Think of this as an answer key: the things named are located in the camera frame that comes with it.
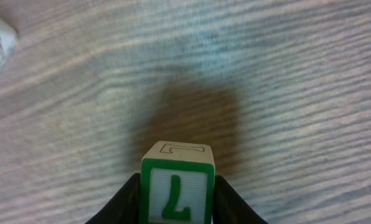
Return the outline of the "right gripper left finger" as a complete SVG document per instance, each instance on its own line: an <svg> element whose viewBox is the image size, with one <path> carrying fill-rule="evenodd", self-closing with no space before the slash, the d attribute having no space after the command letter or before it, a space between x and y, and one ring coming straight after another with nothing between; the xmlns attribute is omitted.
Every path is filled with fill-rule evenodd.
<svg viewBox="0 0 371 224"><path fill-rule="evenodd" d="M139 224L140 173L133 174L85 224Z"/></svg>

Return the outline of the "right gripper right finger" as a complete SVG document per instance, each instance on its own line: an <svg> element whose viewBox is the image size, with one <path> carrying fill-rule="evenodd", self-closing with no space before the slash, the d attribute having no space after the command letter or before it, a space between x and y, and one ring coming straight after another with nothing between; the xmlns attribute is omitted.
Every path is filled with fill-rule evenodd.
<svg viewBox="0 0 371 224"><path fill-rule="evenodd" d="M227 180L215 176L213 195L214 224L268 224L232 188Z"/></svg>

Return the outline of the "green L wooden block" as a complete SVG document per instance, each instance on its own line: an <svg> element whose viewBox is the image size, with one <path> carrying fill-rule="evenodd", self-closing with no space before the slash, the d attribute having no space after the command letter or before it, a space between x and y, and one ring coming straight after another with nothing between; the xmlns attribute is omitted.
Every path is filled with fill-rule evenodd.
<svg viewBox="0 0 371 224"><path fill-rule="evenodd" d="M210 224L215 171L209 145L156 142L141 162L139 222Z"/></svg>

